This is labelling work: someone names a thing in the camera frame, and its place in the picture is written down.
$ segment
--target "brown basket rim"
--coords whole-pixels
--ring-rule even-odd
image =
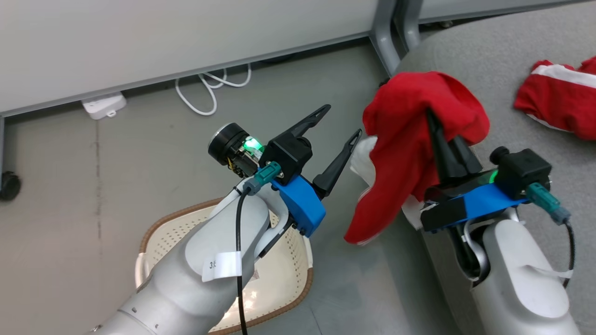
[[[164,225],[165,223],[177,219],[181,216],[184,216],[186,214],[195,212],[197,210],[201,210],[201,209],[205,209],[207,207],[211,207],[211,206],[215,206],[217,205],[223,198],[217,198],[217,199],[213,199],[213,200],[209,200],[209,201],[205,201],[202,202],[200,204],[196,204],[184,209],[181,209],[177,212],[173,212],[172,214],[166,215],[163,218],[157,220],[156,223],[154,223],[149,230],[147,230],[147,232],[145,233],[145,236],[143,236],[143,239],[141,240],[141,247],[139,248],[139,252],[140,253],[145,253],[147,252],[147,244],[149,243],[149,239],[151,238],[151,236],[153,235],[153,233],[162,225]],[[288,305],[283,306],[282,308],[276,309],[275,311],[271,312],[271,313],[267,313],[261,317],[258,317],[254,320],[251,320],[249,322],[246,323],[247,327],[252,327],[254,325],[258,325],[260,323],[263,323],[267,320],[271,320],[277,316],[282,315],[283,313],[288,312],[289,310],[293,309],[294,307],[298,306],[299,303],[301,303],[305,298],[306,295],[308,294],[308,292],[311,290],[311,286],[312,286],[312,280],[313,280],[313,269],[309,268],[306,271],[306,284],[304,286],[304,289],[302,290],[302,292],[300,292],[300,295],[298,295],[298,297],[296,299],[294,299],[294,301],[290,302]],[[221,330],[216,330],[213,332],[210,332],[209,334],[211,335],[229,335],[232,333],[235,333],[237,331],[240,331],[240,325],[235,325],[233,327],[230,328],[226,328],[226,329],[221,329]]]

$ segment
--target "green led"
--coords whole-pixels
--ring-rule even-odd
[[[495,182],[495,177],[496,177],[496,174],[497,174],[497,173],[499,173],[499,170],[495,170],[495,171],[494,171],[494,172],[491,174],[491,178],[490,178],[490,179],[488,179],[488,183],[489,183],[489,184],[492,184],[492,183],[494,183],[494,182]]]
[[[259,143],[259,141],[257,141],[257,139],[254,137],[249,137],[246,142],[244,142],[243,146],[245,149],[252,148],[257,150],[260,150],[263,147],[261,143]]]

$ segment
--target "red and white garment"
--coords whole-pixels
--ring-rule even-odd
[[[447,141],[461,135],[471,145],[488,134],[482,105],[455,78],[439,72],[403,72],[391,78],[362,115],[370,137],[356,146],[351,169],[371,187],[356,205],[344,236],[348,243],[369,242],[402,206],[410,223],[420,227],[420,201],[439,182],[427,109],[441,121]]]
[[[542,60],[517,92],[514,108],[543,125],[596,139],[596,57],[577,70]]]

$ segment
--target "white cable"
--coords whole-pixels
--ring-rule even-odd
[[[243,87],[246,86],[246,84],[249,83],[250,81],[250,76],[252,74],[252,70],[250,68],[250,63],[248,64],[248,68],[249,68],[249,72],[246,75],[246,80],[243,83],[232,83],[232,82],[228,82],[227,78],[228,78],[228,71],[227,69],[223,70],[223,78],[219,78],[216,77],[214,75],[212,75],[209,72],[205,72],[205,73],[199,73],[198,77],[201,79],[203,85],[205,85],[205,88],[207,89],[207,91],[209,92],[209,95],[211,95],[211,101],[213,103],[213,108],[210,111],[200,111],[198,109],[196,109],[182,94],[182,91],[180,91],[180,86],[179,86],[179,82],[180,82],[180,78],[176,79],[175,85],[176,85],[176,92],[178,93],[178,96],[180,97],[180,99],[182,99],[182,101],[186,104],[186,106],[188,106],[188,108],[192,109],[195,113],[199,114],[199,115],[203,115],[203,116],[210,116],[213,115],[215,113],[215,111],[218,109],[218,100],[217,98],[215,98],[215,93],[213,92],[214,89],[218,89],[224,85],[228,85],[231,87]],[[207,80],[205,80],[205,75],[207,75],[209,78],[212,78],[216,81],[219,82],[219,84],[217,85],[210,85]]]

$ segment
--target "white wall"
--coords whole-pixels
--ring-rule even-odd
[[[0,112],[370,30],[377,0],[1,0]]]
[[[580,0],[424,0],[421,22],[514,13]]]

